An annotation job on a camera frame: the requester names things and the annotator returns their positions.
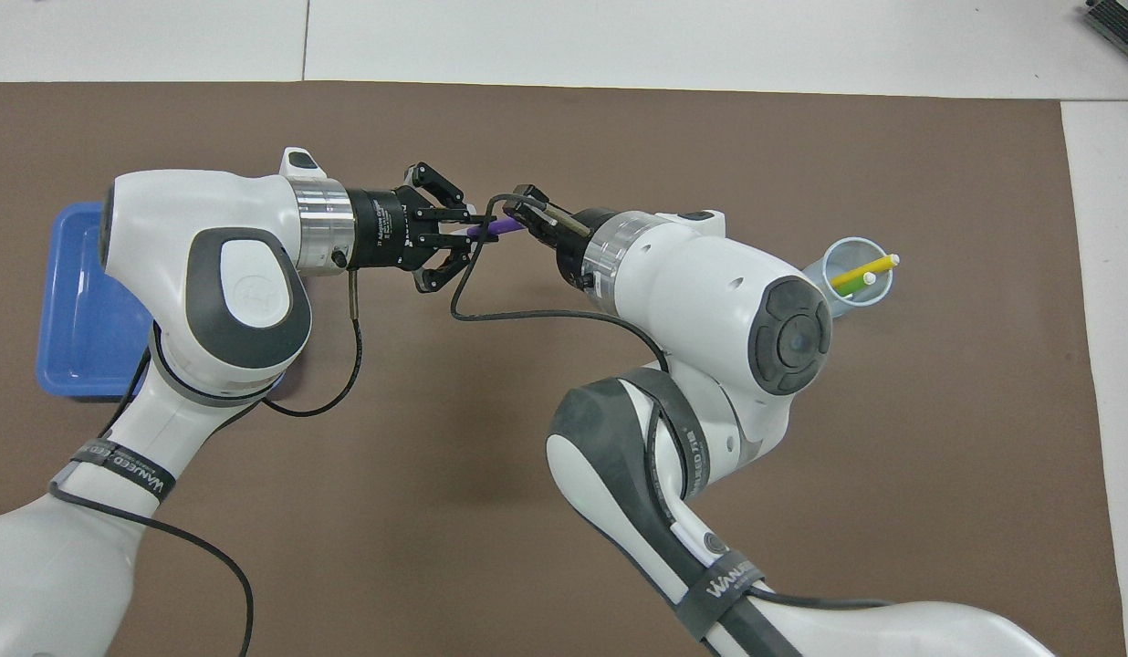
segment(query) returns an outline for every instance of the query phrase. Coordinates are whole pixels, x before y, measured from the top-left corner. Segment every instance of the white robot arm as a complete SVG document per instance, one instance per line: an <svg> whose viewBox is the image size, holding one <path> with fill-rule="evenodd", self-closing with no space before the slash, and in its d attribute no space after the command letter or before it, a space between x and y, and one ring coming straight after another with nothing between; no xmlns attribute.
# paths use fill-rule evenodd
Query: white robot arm
<svg viewBox="0 0 1128 657"><path fill-rule="evenodd" d="M547 202L535 187L518 191ZM880 246L845 238L799 271L728 240L722 212L504 211L556 249L569 283L667 354L668 363L570 392L552 421L547 462L567 501L638 567L695 640L716 655L1049 655L981 608L775 594L686 506L779 444L792 400L827 360L832 317L888 294L890 270L852 295L834 286L889 257ZM573 221L556 221L562 213Z"/></svg>
<svg viewBox="0 0 1128 657"><path fill-rule="evenodd" d="M264 178L118 176L102 261L155 317L150 362L138 396L55 475L52 494L0 516L0 656L105 654L133 590L139 523L155 523L206 438L303 349L312 312L300 275L349 271L354 292L356 269L395 266L434 290L472 243L439 224L469 217L462 193L426 165L395 190L346 190L301 149ZM451 251L447 264L423 269L439 249Z"/></svg>

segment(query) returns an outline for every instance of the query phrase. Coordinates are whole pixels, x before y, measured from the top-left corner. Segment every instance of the purple object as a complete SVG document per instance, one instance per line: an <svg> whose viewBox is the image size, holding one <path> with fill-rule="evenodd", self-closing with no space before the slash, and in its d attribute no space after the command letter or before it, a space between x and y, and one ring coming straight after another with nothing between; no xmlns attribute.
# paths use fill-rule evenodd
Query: purple object
<svg viewBox="0 0 1128 657"><path fill-rule="evenodd" d="M502 236L502 234L504 233L511 233L514 230L522 230L522 229L523 229L522 224L519 224L519 221L511 219L511 217L505 217L504 219L496 219L494 221L491 221L490 225L487 226L487 234L488 236ZM472 228L467 228L468 237L477 237L479 236L481 233L482 233L481 226L472 226Z"/></svg>

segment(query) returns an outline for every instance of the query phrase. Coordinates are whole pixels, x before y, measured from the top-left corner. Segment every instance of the brown table mat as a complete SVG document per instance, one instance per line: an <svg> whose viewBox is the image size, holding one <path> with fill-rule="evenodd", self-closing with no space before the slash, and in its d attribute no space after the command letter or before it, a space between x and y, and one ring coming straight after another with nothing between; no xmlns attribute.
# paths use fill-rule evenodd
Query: brown table mat
<svg viewBox="0 0 1128 657"><path fill-rule="evenodd" d="M694 503L777 590L949 599L1060 655L1123 652L1052 102L434 84L0 84L0 513L42 494L108 404L34 379L50 226L144 168L274 174L310 149L346 186L426 160L482 203L717 208L799 266L840 236L901 254L893 294L836 327L776 452ZM504 237L468 312L585 307L550 251ZM342 386L342 279L308 282L305 408ZM543 456L569 387L647 360L618 328L464 325L409 275L361 278L365 366L314 420L258 409L202 449L159 518L256 588L253 655L702 655L564 502ZM111 655L227 655L243 598L147 533Z"/></svg>

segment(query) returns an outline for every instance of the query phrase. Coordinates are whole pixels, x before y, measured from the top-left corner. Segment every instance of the blue tray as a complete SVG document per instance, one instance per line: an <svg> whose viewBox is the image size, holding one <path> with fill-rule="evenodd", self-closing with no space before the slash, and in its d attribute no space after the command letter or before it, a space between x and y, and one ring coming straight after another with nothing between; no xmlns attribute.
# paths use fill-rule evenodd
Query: blue tray
<svg viewBox="0 0 1128 657"><path fill-rule="evenodd" d="M150 313L102 271L102 203L73 203L54 220L45 274L37 383L50 394L121 397L146 349Z"/></svg>

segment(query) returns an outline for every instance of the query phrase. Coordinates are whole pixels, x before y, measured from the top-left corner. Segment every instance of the black cable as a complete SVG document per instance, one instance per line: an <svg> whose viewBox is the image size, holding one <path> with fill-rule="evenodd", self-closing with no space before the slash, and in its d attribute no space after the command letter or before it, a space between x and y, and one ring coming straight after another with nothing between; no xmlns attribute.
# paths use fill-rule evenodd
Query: black cable
<svg viewBox="0 0 1128 657"><path fill-rule="evenodd" d="M830 611L853 611L853 608L889 607L893 602L888 599L861 598L861 597L803 597L799 595L784 595L772 593L760 587L751 587L748 594L759 599L775 604L786 604L788 607L830 608Z"/></svg>
<svg viewBox="0 0 1128 657"><path fill-rule="evenodd" d="M68 493L60 490L56 482L50 482L50 494L62 500L62 502L76 503L77 507L92 508L94 511L105 513L106 516L114 516L114 518L122 518L123 520L130 520L131 523L138 523L139 525L159 529L160 532L167 532L173 536L178 536L180 540L190 542L190 544L194 544L203 550L206 550L206 552L209 552L212 557L222 561L222 563L236 575L236 578L239 579L239 586L244 587L244 602L247 605L247 617L246 622L244 622L244 643L240 645L239 657L247 655L247 646L252 641L252 623L254 623L255 620L255 598L252 596L252 585L247 581L247 575L245 575L239 564L236 564L236 562L230 557L227 557L222 550L219 550L215 545L211 545L210 542L202 540L202 537L185 529L179 529L174 525L147 518L147 516L139 516L136 513L123 511L121 508L109 507L109 505L106 503L94 502L92 499L86 499L83 497Z"/></svg>
<svg viewBox="0 0 1128 657"><path fill-rule="evenodd" d="M139 359L138 367L134 369L134 375L131 377L129 386L126 386L126 392L122 393L122 398L117 401L117 408L114 409L113 417L111 417L109 421L106 423L105 428L102 429L102 432L98 433L98 436L106 436L106 431L113 427L114 422L117 421L117 419L122 417L122 413L126 411L126 408L130 406L134 388L136 388L138 383L142 380L142 375L144 374L148 365L150 365L150 348L143 350L142 358ZM202 540L202 537L185 529L179 529L174 525L147 518L147 516L139 516L136 513L123 511L121 508L109 507L108 503L94 502L92 499L86 499L80 496L68 493L60 490L60 485L55 481L50 482L50 494L62 500L62 502L76 503L77 507L92 508L94 511L105 513L106 516L114 516L114 518L122 518L123 520L130 520L131 523L138 523L139 525L152 527L173 536L178 536L180 540L190 542L190 544L197 545L199 548L206 550L206 552L209 552L212 557L222 561L222 563L236 575L236 578L239 579L239 586L244 589L246 622L244 622L244 643L240 645L239 657L247 655L247 646L252 641L252 624L254 624L256 619L256 602L254 595L252 595L252 585L247 581L247 575L244 573L244 569L240 569L239 564L236 564L235 560L227 557L227 553L219 550L215 545L211 545L209 541Z"/></svg>
<svg viewBox="0 0 1128 657"><path fill-rule="evenodd" d="M666 359L666 353L661 350L660 345L647 335L646 332L638 328L635 324L631 324L619 316L602 315L598 312L580 312L580 310L523 310L523 312L490 312L482 313L482 315L464 315L459 312L459 298L462 296L462 289L467 286L467 280L470 279L470 273L476 269L476 263L479 262L479 256L484 249L484 244L487 242L487 228L490 221L492 221L492 211L497 201L522 201L529 205L534 205L538 209L546 208L546 203L539 201L538 199L531 199L530 196L521 196L518 194L496 194L487 202L487 211L484 212L484 220L481 224L479 239L476 242L476 249L472 254L470 262L467 263L467 269L462 273L462 279L459 279L459 286L455 288L455 295L451 296L451 316L456 317L459 322L494 322L499 319L534 319L540 316L571 316L576 319L592 319L597 322L605 322L607 324L614 324L627 332L634 333L646 347L652 351L652 357L658 359L658 365L662 371L669 371L669 361Z"/></svg>
<svg viewBox="0 0 1128 657"><path fill-rule="evenodd" d="M150 365L150 348L142 350L142 358L138 360L138 367L134 368L134 375L131 377L129 386L126 386L126 392L123 393L122 398L117 400L117 408L114 408L114 414L109 417L109 421L106 421L106 426L102 428L98 437L106 436L106 431L114 426L114 422L122 417L123 412L126 412L126 406L130 406L131 400L134 398L134 388L142 380L142 375L148 365Z"/></svg>
<svg viewBox="0 0 1128 657"><path fill-rule="evenodd" d="M356 374L359 374L359 371L361 370L361 354L362 354L361 324L356 319L351 319L351 321L352 321L352 336L354 336L354 342L356 343L356 354L354 357L354 360L352 361L352 371L349 374L349 379L346 382L346 386L344 388L342 388L342 391L340 393L337 393L337 396L335 396L334 398L329 400L329 402L326 403L325 406L315 408L315 409L312 409L312 411L293 411L293 409L283 408L280 404L277 404L275 401L272 401L272 400L270 400L267 397L264 397L263 400L261 400L261 401L263 401L263 403L265 404L265 406L271 408L272 411L283 412L283 414L285 414L285 415L291 415L291 417L314 417L314 415L323 414L323 412L329 411L329 409L336 406L336 404L342 403L342 400L344 397L346 397L346 395L349 394L349 391L352 391L352 385L356 380Z"/></svg>

